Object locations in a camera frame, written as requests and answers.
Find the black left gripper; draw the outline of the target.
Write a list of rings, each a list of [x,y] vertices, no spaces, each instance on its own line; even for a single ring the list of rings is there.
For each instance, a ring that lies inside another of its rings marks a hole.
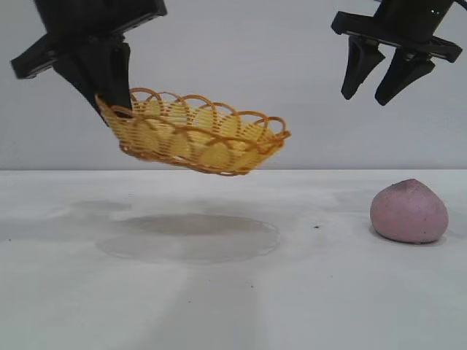
[[[18,79],[31,79],[53,65],[94,108],[105,125],[96,96],[108,106],[132,110],[128,81],[130,46],[121,36],[168,14],[164,1],[38,0],[46,34],[11,60]]]

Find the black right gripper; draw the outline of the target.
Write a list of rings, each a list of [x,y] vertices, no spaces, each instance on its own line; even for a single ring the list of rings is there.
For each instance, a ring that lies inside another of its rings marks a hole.
[[[350,100],[385,56],[379,44],[396,47],[375,99],[385,106],[404,88],[435,68],[431,56],[454,63],[463,49],[434,35],[452,7],[450,0],[381,1],[372,16],[337,12],[331,28],[348,37],[347,69],[341,94]]]

